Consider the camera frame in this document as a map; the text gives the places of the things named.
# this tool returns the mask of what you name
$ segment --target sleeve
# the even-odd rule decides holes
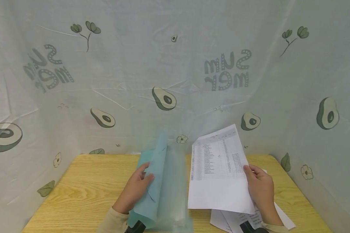
[[[128,214],[110,208],[96,233],[124,233],[127,230]]]
[[[275,225],[269,225],[266,223],[262,223],[262,226],[269,233],[289,233],[288,228],[286,228],[285,226],[275,226]]]

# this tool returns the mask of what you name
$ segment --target hand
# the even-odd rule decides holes
[[[245,165],[249,193],[261,212],[265,223],[283,226],[274,204],[274,182],[272,177],[257,166]]]
[[[113,205],[113,209],[121,214],[128,214],[134,205],[146,192],[147,186],[153,181],[154,175],[145,177],[144,170],[149,166],[149,162],[141,165],[128,179],[126,186]]]

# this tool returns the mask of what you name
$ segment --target white curtain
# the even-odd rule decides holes
[[[0,0],[0,232],[76,155],[233,123],[350,232],[350,0]]]

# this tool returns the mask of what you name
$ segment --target left hand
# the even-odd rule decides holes
[[[113,205],[113,209],[121,214],[128,214],[134,205],[146,192],[147,186],[153,181],[154,175],[145,177],[144,170],[149,167],[149,162],[142,164],[129,178],[122,193]]]

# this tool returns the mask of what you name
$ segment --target wood grain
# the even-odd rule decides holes
[[[270,155],[247,158],[273,177],[275,201],[297,226],[290,232],[331,232],[276,159]],[[22,232],[96,232],[135,171],[138,159],[138,155],[77,156]],[[186,161],[189,174],[190,155]],[[210,210],[190,210],[190,216],[195,233],[223,232],[210,225]]]

